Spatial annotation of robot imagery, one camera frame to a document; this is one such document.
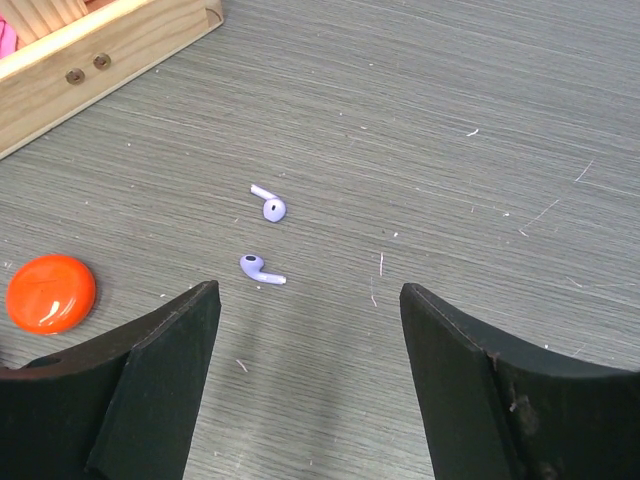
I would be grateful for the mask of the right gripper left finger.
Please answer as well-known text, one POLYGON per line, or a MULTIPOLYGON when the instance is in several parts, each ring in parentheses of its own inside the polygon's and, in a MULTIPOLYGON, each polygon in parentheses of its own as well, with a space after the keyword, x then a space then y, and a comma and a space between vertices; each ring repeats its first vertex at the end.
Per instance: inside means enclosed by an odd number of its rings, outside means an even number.
POLYGON ((138 319, 1 370, 4 479, 180 479, 219 325, 202 282, 138 319))

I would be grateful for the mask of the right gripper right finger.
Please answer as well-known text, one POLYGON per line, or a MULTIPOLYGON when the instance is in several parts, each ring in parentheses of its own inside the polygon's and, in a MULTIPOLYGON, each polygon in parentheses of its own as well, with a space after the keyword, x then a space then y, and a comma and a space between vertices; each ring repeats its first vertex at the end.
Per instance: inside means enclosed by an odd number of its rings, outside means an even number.
POLYGON ((565 356, 416 283, 400 293, 438 479, 635 479, 639 375, 565 356))

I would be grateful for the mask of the red earbud case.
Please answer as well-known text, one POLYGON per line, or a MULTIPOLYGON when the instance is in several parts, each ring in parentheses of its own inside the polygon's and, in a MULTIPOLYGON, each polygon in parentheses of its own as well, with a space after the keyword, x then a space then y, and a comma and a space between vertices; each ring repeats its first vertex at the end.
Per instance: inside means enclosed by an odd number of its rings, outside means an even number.
POLYGON ((54 335, 79 325, 91 312, 97 284, 91 270, 67 255, 45 255, 22 266, 5 296, 9 318, 21 329, 54 335))

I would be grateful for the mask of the purple earbud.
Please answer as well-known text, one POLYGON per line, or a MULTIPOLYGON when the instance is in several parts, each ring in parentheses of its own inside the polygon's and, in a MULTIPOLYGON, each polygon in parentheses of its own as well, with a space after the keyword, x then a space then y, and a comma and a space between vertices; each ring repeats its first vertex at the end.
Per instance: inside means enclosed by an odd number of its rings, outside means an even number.
POLYGON ((284 285, 287 282, 284 275, 264 272, 264 260, 257 255, 242 256, 239 265, 246 276, 257 282, 272 285, 284 285))
POLYGON ((251 185, 250 192, 264 201, 262 212, 267 221, 277 223, 286 216, 286 204, 279 196, 256 184, 251 185))

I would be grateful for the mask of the wooden clothes rack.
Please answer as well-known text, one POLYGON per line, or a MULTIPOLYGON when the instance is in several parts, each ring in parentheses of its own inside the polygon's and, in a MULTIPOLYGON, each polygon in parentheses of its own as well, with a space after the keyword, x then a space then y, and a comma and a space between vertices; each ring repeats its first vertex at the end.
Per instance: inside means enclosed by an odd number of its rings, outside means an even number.
POLYGON ((224 22, 220 0, 4 1, 18 48, 1 61, 1 154, 53 127, 224 22))

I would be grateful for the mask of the pink t-shirt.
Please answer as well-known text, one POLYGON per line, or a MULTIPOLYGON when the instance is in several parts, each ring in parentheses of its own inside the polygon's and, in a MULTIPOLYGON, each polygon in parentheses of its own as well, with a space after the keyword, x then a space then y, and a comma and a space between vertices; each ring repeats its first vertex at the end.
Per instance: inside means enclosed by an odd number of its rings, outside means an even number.
POLYGON ((16 31, 0 16, 0 58, 3 59, 14 53, 17 44, 16 31))

